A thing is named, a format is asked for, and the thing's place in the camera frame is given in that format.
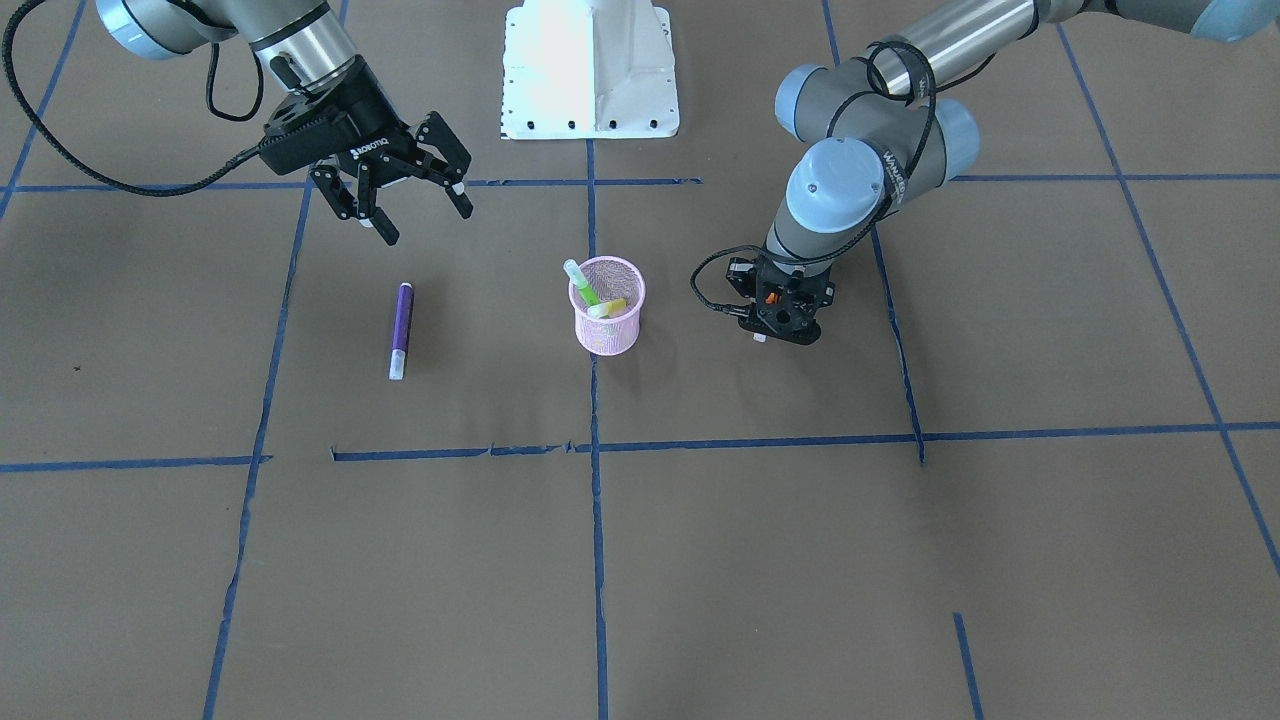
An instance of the black cable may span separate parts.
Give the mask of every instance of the black cable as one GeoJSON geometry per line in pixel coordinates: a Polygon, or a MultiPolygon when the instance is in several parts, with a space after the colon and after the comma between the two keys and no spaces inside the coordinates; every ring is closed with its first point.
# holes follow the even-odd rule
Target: black cable
{"type": "Polygon", "coordinates": [[[991,61],[995,60],[995,59],[996,59],[996,54],[995,53],[992,53],[991,55],[987,55],[987,59],[983,60],[982,64],[978,65],[977,69],[974,69],[972,73],[969,73],[969,74],[966,74],[966,76],[964,76],[961,78],[954,79],[954,81],[943,85],[942,87],[938,88],[938,92],[945,92],[947,90],[951,90],[952,87],[964,85],[964,83],[969,82],[970,79],[978,77],[978,73],[980,73],[982,70],[986,70],[987,65],[989,65],[991,61]]]}
{"type": "MultiPolygon", "coordinates": [[[[915,167],[920,164],[920,158],[924,155],[924,147],[929,143],[929,135],[933,132],[933,123],[937,120],[937,105],[938,105],[938,83],[937,78],[933,76],[933,65],[929,64],[929,58],[919,47],[911,45],[910,42],[902,42],[901,40],[883,40],[870,44],[872,53],[867,56],[867,83],[872,83],[872,78],[879,76],[879,72],[872,73],[872,68],[876,67],[876,58],[884,50],[904,51],[914,55],[916,60],[920,61],[920,67],[924,68],[924,94],[928,99],[928,105],[925,106],[924,117],[924,129],[920,131],[920,142],[915,146],[915,154],[911,155],[911,161],[906,164],[905,173],[906,179],[910,181],[911,176],[915,174],[915,167]]],[[[884,88],[884,97],[890,100],[901,100],[904,96],[890,95],[888,88],[884,88]]],[[[914,90],[910,96],[906,96],[906,101],[915,99],[914,90]]]]}
{"type": "Polygon", "coordinates": [[[724,250],[721,250],[719,252],[716,252],[714,255],[699,263],[696,268],[694,268],[694,274],[689,275],[689,287],[694,288],[694,295],[698,296],[698,300],[710,310],[714,310],[717,313],[723,313],[726,315],[745,318],[749,307],[746,305],[726,305],[723,302],[712,302],[710,300],[707,300],[707,296],[703,295],[703,291],[698,288],[698,275],[703,274],[703,268],[710,265],[712,263],[719,260],[726,255],[732,255],[735,252],[759,252],[760,250],[762,247],[758,245],[739,245],[737,247],[727,247],[724,250]]]}
{"type": "Polygon", "coordinates": [[[879,68],[877,68],[874,63],[861,55],[852,59],[861,63],[867,68],[867,85],[870,86],[872,92],[882,97],[888,97],[890,100],[897,100],[899,102],[908,102],[911,100],[909,95],[891,94],[888,91],[888,83],[884,82],[884,76],[879,72],[879,68]]]}
{"type": "Polygon", "coordinates": [[[205,78],[205,106],[212,113],[215,118],[221,118],[224,120],[230,120],[233,123],[247,123],[253,119],[253,115],[262,109],[262,94],[265,87],[262,85],[262,61],[257,59],[257,53],[251,53],[253,55],[253,68],[257,69],[257,96],[253,99],[253,106],[248,113],[243,115],[233,115],[230,113],[224,113],[214,105],[214,82],[218,79],[218,59],[221,56],[221,50],[216,42],[210,45],[209,54],[209,77],[205,78]]]}
{"type": "Polygon", "coordinates": [[[840,108],[836,108],[835,114],[831,115],[831,122],[827,123],[827,137],[831,137],[832,135],[836,133],[836,126],[840,123],[840,118],[844,117],[845,110],[847,110],[850,105],[858,102],[859,100],[867,97],[868,95],[879,95],[879,94],[876,92],[874,90],[860,90],[846,97],[845,101],[840,104],[840,108]]]}
{"type": "Polygon", "coordinates": [[[51,145],[52,149],[56,150],[58,154],[63,156],[63,159],[70,163],[72,167],[74,167],[79,172],[87,174],[88,177],[96,179],[102,184],[114,187],[115,190],[122,190],[124,192],[132,192],[133,195],[142,195],[146,197],[175,197],[178,195],[187,195],[191,192],[196,192],[197,190],[201,190],[204,187],[207,187],[221,179],[227,173],[234,170],[236,168],[243,165],[244,163],[257,156],[259,147],[256,145],[253,147],[247,147],[239,151],[236,156],[227,160],[225,165],[223,165],[218,172],[206,177],[205,179],[189,184],[182,184],[178,187],[170,187],[163,190],[154,190],[154,188],[128,184],[118,179],[106,177],[102,173],[82,163],[79,158],[73,155],[70,150],[67,150],[67,147],[63,146],[63,143],[59,142],[56,137],[54,137],[54,133],[50,132],[50,129],[40,119],[40,114],[36,113],[36,109],[32,108],[31,102],[27,101],[27,96],[23,95],[22,87],[18,85],[18,74],[14,72],[13,67],[13,38],[18,32],[18,26],[22,24],[22,20],[26,19],[32,10],[44,5],[47,1],[49,0],[26,0],[22,5],[18,6],[17,10],[14,10],[13,15],[9,18],[9,24],[5,26],[4,40],[0,41],[0,55],[3,55],[4,59],[4,74],[5,78],[9,81],[9,90],[13,91],[13,96],[14,99],[18,100],[18,105],[22,106],[22,111],[27,115],[27,119],[31,120],[31,124],[36,127],[40,135],[49,141],[49,145],[51,145]]]}
{"type": "Polygon", "coordinates": [[[191,0],[169,0],[169,4],[173,5],[174,8],[182,10],[183,13],[187,13],[188,15],[192,17],[192,19],[195,19],[197,23],[200,23],[200,24],[202,24],[205,27],[211,27],[211,28],[215,28],[215,29],[229,29],[232,32],[236,32],[236,28],[232,27],[232,26],[224,26],[224,24],[215,23],[214,18],[209,17],[209,13],[204,12],[200,8],[200,5],[196,5],[195,3],[191,3],[191,0]]]}

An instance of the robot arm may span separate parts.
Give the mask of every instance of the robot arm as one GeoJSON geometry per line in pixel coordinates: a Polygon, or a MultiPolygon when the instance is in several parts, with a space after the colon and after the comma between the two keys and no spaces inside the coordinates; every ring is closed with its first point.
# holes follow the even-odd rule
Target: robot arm
{"type": "MultiPolygon", "coordinates": [[[[936,94],[1041,22],[1085,12],[1234,42],[1270,23],[1280,3],[951,0],[852,61],[796,68],[778,88],[774,114],[812,147],[791,173],[763,252],[730,260],[726,277],[750,302],[708,305],[753,333],[800,345],[817,341],[822,331],[814,315],[835,300],[828,279],[835,259],[877,222],[965,172],[978,156],[973,115],[936,94]]],[[[696,283],[694,290],[701,297],[696,283]]]]}
{"type": "Polygon", "coordinates": [[[244,36],[289,92],[259,155],[282,176],[310,165],[339,219],[394,245],[399,232],[378,206],[378,190],[406,178],[442,186],[458,214],[471,217],[463,186],[471,155],[434,111],[410,132],[325,0],[97,0],[97,10],[120,45],[152,60],[244,36]],[[355,178],[355,193],[343,173],[355,178]]]}

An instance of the green marker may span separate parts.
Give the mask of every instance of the green marker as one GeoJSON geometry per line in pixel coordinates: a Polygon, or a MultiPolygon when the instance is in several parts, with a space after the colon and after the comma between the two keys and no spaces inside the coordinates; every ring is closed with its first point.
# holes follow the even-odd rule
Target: green marker
{"type": "Polygon", "coordinates": [[[564,272],[568,274],[568,279],[573,283],[573,287],[577,288],[577,293],[582,296],[582,301],[586,302],[588,307],[600,304],[600,296],[595,295],[591,283],[586,282],[586,275],[582,274],[582,268],[579,268],[572,258],[564,260],[564,272]]]}

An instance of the blue tape grid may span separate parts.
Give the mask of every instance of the blue tape grid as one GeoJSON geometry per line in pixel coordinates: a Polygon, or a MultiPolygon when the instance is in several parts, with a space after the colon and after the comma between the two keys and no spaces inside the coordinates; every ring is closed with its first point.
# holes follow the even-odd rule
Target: blue tape grid
{"type": "Polygon", "coordinates": [[[1129,205],[1129,213],[1133,215],[1134,225],[1138,228],[1138,236],[1142,238],[1143,249],[1147,251],[1147,259],[1151,260],[1151,269],[1156,274],[1156,279],[1160,282],[1160,290],[1165,295],[1165,304],[1169,305],[1169,313],[1174,318],[1174,323],[1178,325],[1178,334],[1183,338],[1183,346],[1187,348],[1187,357],[1192,363],[1192,368],[1196,370],[1196,379],[1199,380],[1201,389],[1204,393],[1204,401],[1208,404],[1208,409],[1213,415],[1213,423],[1217,427],[1219,434],[1222,437],[1222,446],[1226,448],[1228,456],[1231,459],[1231,468],[1235,470],[1235,477],[1240,483],[1240,489],[1244,492],[1244,498],[1248,501],[1249,510],[1253,512],[1253,520],[1258,525],[1258,533],[1262,536],[1262,542],[1267,548],[1267,553],[1271,556],[1271,565],[1275,568],[1276,575],[1280,575],[1280,552],[1276,551],[1275,538],[1271,536],[1271,529],[1267,527],[1266,518],[1262,515],[1262,509],[1258,506],[1258,500],[1253,495],[1253,487],[1249,484],[1249,478],[1244,473],[1244,466],[1240,464],[1240,457],[1235,452],[1235,443],[1231,442],[1231,433],[1222,420],[1222,413],[1217,406],[1217,400],[1213,397],[1213,391],[1210,388],[1208,378],[1204,375],[1204,369],[1201,366],[1199,355],[1196,352],[1196,345],[1192,342],[1190,333],[1187,331],[1187,324],[1183,322],[1183,314],[1178,309],[1178,302],[1174,300],[1172,290],[1169,287],[1169,281],[1165,277],[1165,270],[1160,265],[1160,259],[1156,258],[1156,247],[1151,242],[1151,236],[1147,233],[1147,225],[1142,220],[1142,213],[1138,211],[1138,204],[1133,197],[1133,190],[1129,187],[1129,178],[1124,174],[1124,169],[1120,167],[1120,159],[1116,156],[1115,147],[1111,145],[1111,136],[1107,133],[1106,126],[1102,123],[1102,115],[1098,113],[1098,106],[1093,101],[1093,94],[1089,91],[1089,85],[1084,79],[1084,72],[1080,69],[1079,61],[1075,59],[1075,51],[1071,49],[1071,41],[1066,37],[1066,29],[1057,24],[1057,36],[1062,41],[1062,50],[1066,51],[1066,58],[1071,63],[1071,70],[1075,73],[1075,79],[1080,85],[1080,92],[1084,94],[1084,100],[1089,105],[1089,114],[1093,115],[1093,123],[1098,128],[1098,135],[1102,137],[1102,145],[1106,147],[1107,158],[1111,159],[1111,167],[1115,169],[1115,179],[1120,183],[1120,190],[1124,192],[1125,202],[1129,205]]]}
{"type": "MultiPolygon", "coordinates": [[[[79,0],[76,15],[72,20],[72,26],[68,31],[67,40],[63,45],[61,53],[59,55],[58,63],[46,86],[45,94],[41,99],[38,113],[41,117],[46,111],[54,91],[58,86],[58,81],[65,68],[67,59],[70,54],[72,45],[77,37],[81,20],[84,14],[87,1],[79,0]]],[[[831,42],[832,58],[835,63],[840,61],[838,46],[836,44],[835,27],[831,17],[831,8],[828,0],[822,0],[823,17],[827,26],[828,41],[831,42]]],[[[339,10],[339,19],[346,20],[348,10],[348,0],[342,1],[339,10]]],[[[809,447],[809,446],[842,446],[842,445],[883,445],[883,443],[922,443],[922,442],[974,442],[974,441],[1007,441],[1007,439],[1029,439],[1029,438],[1065,438],[1065,437],[1116,437],[1116,436],[1149,436],[1149,434],[1170,434],[1170,433],[1219,433],[1222,437],[1222,442],[1231,457],[1233,468],[1236,471],[1236,477],[1240,480],[1242,489],[1249,502],[1251,510],[1254,514],[1254,519],[1258,523],[1260,532],[1267,544],[1271,553],[1272,562],[1276,565],[1277,573],[1280,573],[1280,557],[1276,555],[1275,543],[1271,538],[1270,530],[1262,518],[1261,510],[1258,509],[1257,501],[1253,496],[1252,487],[1244,474],[1240,465],[1239,457],[1235,454],[1234,445],[1231,443],[1231,432],[1254,432],[1254,430],[1280,430],[1280,423],[1224,423],[1221,413],[1217,409],[1217,404],[1212,396],[1202,368],[1199,366],[1198,357],[1194,352],[1194,347],[1187,334],[1185,325],[1181,322],[1180,313],[1178,311],[1176,304],[1174,302],[1172,293],[1169,290],[1167,282],[1165,281],[1164,272],[1160,268],[1158,260],[1156,259],[1155,250],[1147,236],[1146,227],[1142,222],[1140,214],[1138,213],[1137,204],[1133,200],[1132,191],[1129,188],[1130,182],[1212,182],[1212,181],[1280,181],[1280,173],[1198,173],[1198,174],[1125,174],[1119,165],[1115,151],[1110,143],[1110,137],[1102,124],[1101,117],[1093,102],[1092,94],[1084,81],[1083,73],[1080,72],[1079,64],[1075,60],[1075,55],[1071,50],[1070,42],[1066,33],[1062,31],[1061,26],[1057,28],[1064,49],[1066,50],[1068,58],[1071,61],[1073,69],[1076,74],[1076,79],[1080,83],[1080,88],[1085,95],[1089,104],[1091,113],[1093,114],[1094,122],[1098,127],[1100,135],[1102,136],[1103,143],[1107,149],[1108,156],[1111,158],[1112,165],[1115,168],[1115,174],[1004,174],[1004,176],[961,176],[955,178],[956,182],[1112,182],[1119,181],[1121,188],[1125,192],[1125,199],[1129,204],[1130,213],[1134,217],[1134,222],[1138,225],[1139,234],[1142,236],[1143,243],[1147,249],[1148,258],[1152,261],[1152,268],[1157,274],[1161,288],[1165,292],[1166,301],[1169,302],[1170,310],[1174,314],[1175,322],[1178,324],[1179,332],[1184,338],[1184,343],[1188,350],[1188,355],[1196,368],[1197,377],[1201,380],[1202,389],[1204,391],[1206,400],[1213,414],[1213,424],[1196,424],[1196,425],[1151,425],[1151,427],[1115,427],[1115,428],[1061,428],[1061,429],[1038,429],[1038,430],[989,430],[989,432],[969,432],[969,433],[923,433],[919,430],[915,423],[913,428],[915,432],[913,434],[884,434],[884,436],[844,436],[844,437],[810,437],[810,438],[756,438],[756,439],[728,439],[728,441],[671,441],[671,442],[643,442],[643,443],[602,443],[599,438],[599,395],[598,395],[598,368],[596,359],[591,360],[591,443],[590,445],[564,445],[564,446],[529,446],[529,447],[489,447],[489,448],[462,448],[462,450],[435,450],[435,451],[401,451],[401,452],[333,452],[334,461],[351,462],[351,461],[379,461],[379,460],[417,460],[417,459],[438,459],[438,457],[475,457],[475,456],[503,456],[503,455],[547,455],[550,452],[564,451],[564,452],[590,452],[591,454],[591,492],[593,492],[593,515],[595,518],[594,527],[594,544],[595,544],[595,585],[596,585],[596,653],[598,653],[598,688],[599,688],[599,712],[602,720],[608,717],[608,675],[607,675],[607,644],[605,644],[605,626],[604,626],[604,611],[603,611],[603,588],[604,588],[604,565],[603,565],[603,525],[600,518],[600,455],[604,452],[640,452],[640,451],[667,451],[667,450],[716,450],[716,448],[750,448],[750,447],[809,447]]],[[[102,192],[113,191],[111,188],[101,184],[59,184],[59,186],[22,186],[19,184],[19,178],[22,169],[29,156],[32,145],[36,137],[35,127],[29,128],[23,150],[19,155],[17,164],[14,165],[13,173],[10,174],[9,182],[4,188],[0,188],[0,219],[4,218],[9,202],[18,193],[42,193],[42,192],[102,192]]],[[[616,178],[616,179],[603,179],[595,177],[595,158],[594,158],[594,143],[588,142],[588,174],[586,179],[489,179],[489,181],[468,181],[472,187],[586,187],[589,192],[589,254],[595,255],[595,188],[598,186],[669,186],[669,184],[700,184],[700,178],[616,178]]],[[[165,186],[148,186],[148,187],[165,187],[165,186]]],[[[205,703],[205,720],[211,720],[214,715],[214,707],[216,703],[218,685],[220,680],[221,667],[225,659],[227,641],[230,629],[232,615],[234,610],[236,591],[238,588],[239,573],[243,564],[244,544],[247,541],[248,527],[250,527],[250,503],[256,491],[257,475],[261,465],[268,462],[271,457],[264,454],[264,445],[266,438],[266,430],[270,420],[271,401],[274,397],[275,379],[279,372],[280,355],[283,352],[285,327],[288,323],[288,306],[289,306],[289,293],[293,283],[293,278],[297,270],[298,255],[302,247],[302,240],[306,228],[310,193],[311,188],[307,183],[302,182],[225,182],[215,183],[209,190],[238,190],[238,191],[256,191],[256,190],[303,190],[303,201],[298,214],[298,224],[294,234],[293,251],[289,259],[289,269],[285,278],[284,296],[282,299],[280,313],[276,325],[276,337],[273,347],[273,356],[270,370],[268,374],[266,389],[262,401],[262,415],[259,424],[259,432],[255,438],[253,455],[251,456],[227,456],[227,457],[177,457],[177,459],[141,459],[141,460],[101,460],[101,461],[67,461],[67,462],[26,462],[26,464],[0,464],[0,474],[14,474],[14,473],[58,473],[58,471],[77,471],[77,470],[138,470],[138,469],[163,469],[163,468],[192,468],[192,466],[248,466],[248,478],[246,482],[246,495],[241,514],[241,532],[239,543],[237,552],[236,571],[232,577],[232,582],[228,585],[227,597],[224,601],[224,614],[223,621],[219,626],[219,638],[215,650],[214,665],[210,674],[209,692],[206,694],[205,703]]],[[[893,323],[893,313],[890,297],[890,288],[887,284],[887,277],[883,272],[883,260],[878,258],[878,265],[881,266],[882,279],[886,282],[886,295],[890,302],[891,323],[897,331],[896,323],[893,323]]],[[[908,383],[908,395],[910,397],[909,379],[904,377],[908,383]]],[[[957,639],[961,646],[961,653],[965,662],[965,674],[969,679],[969,688],[972,700],[974,703],[974,715],[978,720],[982,719],[982,706],[980,700],[977,694],[977,683],[973,675],[972,657],[969,655],[968,638],[964,629],[964,619],[960,614],[955,614],[957,639]]]]}

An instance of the pink mesh cup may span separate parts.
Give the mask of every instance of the pink mesh cup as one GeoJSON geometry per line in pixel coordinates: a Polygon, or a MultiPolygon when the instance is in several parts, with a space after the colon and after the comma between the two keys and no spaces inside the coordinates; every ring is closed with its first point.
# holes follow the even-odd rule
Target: pink mesh cup
{"type": "Polygon", "coordinates": [[[581,264],[582,274],[600,296],[602,302],[626,299],[627,309],[616,318],[593,318],[586,314],[586,301],[573,283],[568,283],[568,301],[573,304],[573,331],[582,347],[596,355],[625,352],[640,336],[640,306],[644,305],[644,278],[635,265],[622,258],[602,255],[581,264]]]}

